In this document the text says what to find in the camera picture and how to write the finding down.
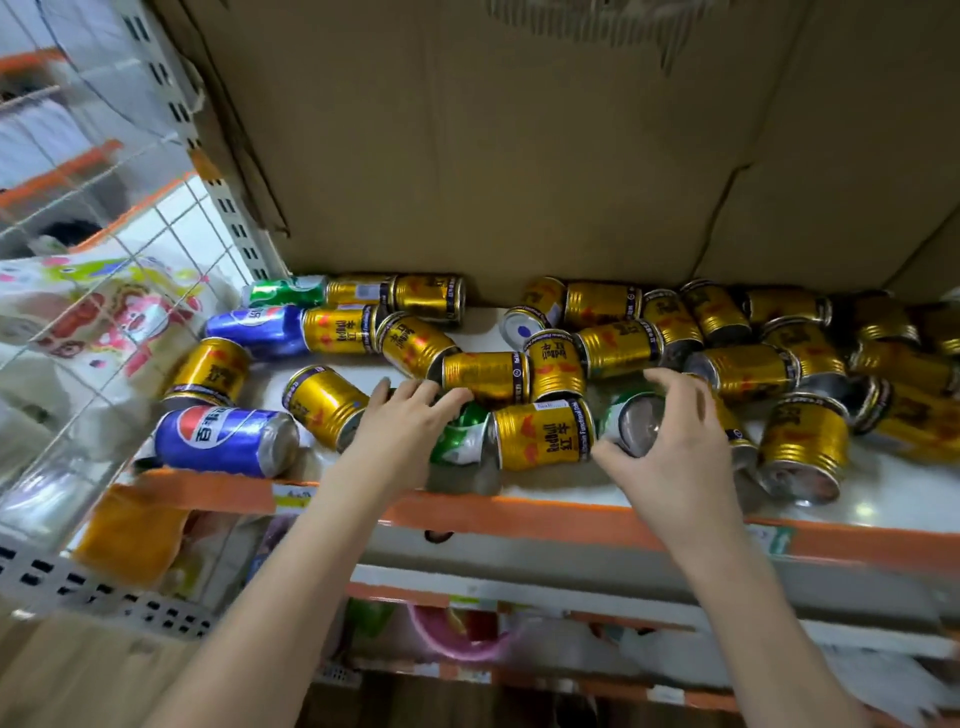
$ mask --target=wire rack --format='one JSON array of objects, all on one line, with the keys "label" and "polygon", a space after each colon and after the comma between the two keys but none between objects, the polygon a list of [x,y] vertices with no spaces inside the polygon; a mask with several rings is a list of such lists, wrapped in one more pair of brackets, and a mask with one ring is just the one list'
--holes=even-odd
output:
[{"label": "wire rack", "polygon": [[[285,269],[212,166],[193,172],[204,97],[138,0],[0,0],[0,94],[0,558],[35,564],[5,581],[0,563],[0,591],[149,626],[159,597],[59,554],[206,319]],[[177,635],[209,624],[169,601]]]}]

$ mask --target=green can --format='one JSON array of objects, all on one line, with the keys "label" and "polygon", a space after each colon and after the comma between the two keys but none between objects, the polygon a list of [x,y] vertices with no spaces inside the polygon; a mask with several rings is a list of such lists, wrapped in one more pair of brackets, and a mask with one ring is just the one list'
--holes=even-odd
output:
[{"label": "green can", "polygon": [[597,423],[597,437],[616,443],[628,455],[643,457],[657,441],[665,406],[661,389],[652,384],[623,392]]},{"label": "green can", "polygon": [[326,302],[326,276],[293,276],[283,280],[259,280],[240,291],[243,308],[268,305],[312,307]]},{"label": "green can", "polygon": [[468,402],[460,416],[444,427],[430,453],[430,462],[442,465],[471,465],[483,455],[490,412],[476,402]]}]

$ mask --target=left hand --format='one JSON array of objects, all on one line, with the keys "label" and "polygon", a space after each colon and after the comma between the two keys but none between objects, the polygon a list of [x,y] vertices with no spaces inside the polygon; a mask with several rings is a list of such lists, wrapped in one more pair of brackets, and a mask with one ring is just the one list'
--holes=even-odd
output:
[{"label": "left hand", "polygon": [[426,484],[430,452],[444,426],[473,399],[469,389],[453,389],[436,404],[434,381],[407,379],[388,398],[390,380],[381,379],[370,396],[353,442],[331,468],[349,487],[372,488],[391,502]]}]

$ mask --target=cardboard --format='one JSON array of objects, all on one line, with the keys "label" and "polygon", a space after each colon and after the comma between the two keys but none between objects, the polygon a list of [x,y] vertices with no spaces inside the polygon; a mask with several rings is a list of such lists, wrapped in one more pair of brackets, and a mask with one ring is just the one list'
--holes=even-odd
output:
[{"label": "cardboard", "polygon": [[669,76],[655,45],[534,36],[480,0],[155,8],[212,100],[204,147],[295,274],[458,272],[496,304],[541,274],[916,289],[960,202],[951,0],[744,0]]}]

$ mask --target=pepsi can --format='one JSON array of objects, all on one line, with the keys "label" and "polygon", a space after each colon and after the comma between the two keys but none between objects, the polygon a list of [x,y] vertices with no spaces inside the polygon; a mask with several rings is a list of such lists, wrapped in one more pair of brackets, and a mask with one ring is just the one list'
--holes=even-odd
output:
[{"label": "pepsi can", "polygon": [[273,478],[293,465],[300,433],[286,412],[196,406],[164,415],[154,446],[169,468]]},{"label": "pepsi can", "polygon": [[240,308],[210,318],[206,336],[239,344],[260,361],[282,359],[308,352],[302,320],[303,309],[292,304]]}]

